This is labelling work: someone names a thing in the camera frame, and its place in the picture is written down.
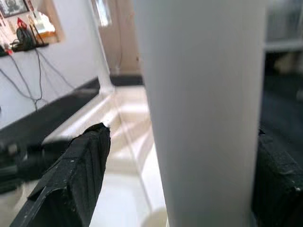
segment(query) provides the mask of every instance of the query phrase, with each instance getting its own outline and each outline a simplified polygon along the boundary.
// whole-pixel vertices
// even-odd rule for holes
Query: white pillar
[[[171,227],[250,225],[263,0],[134,0]]]

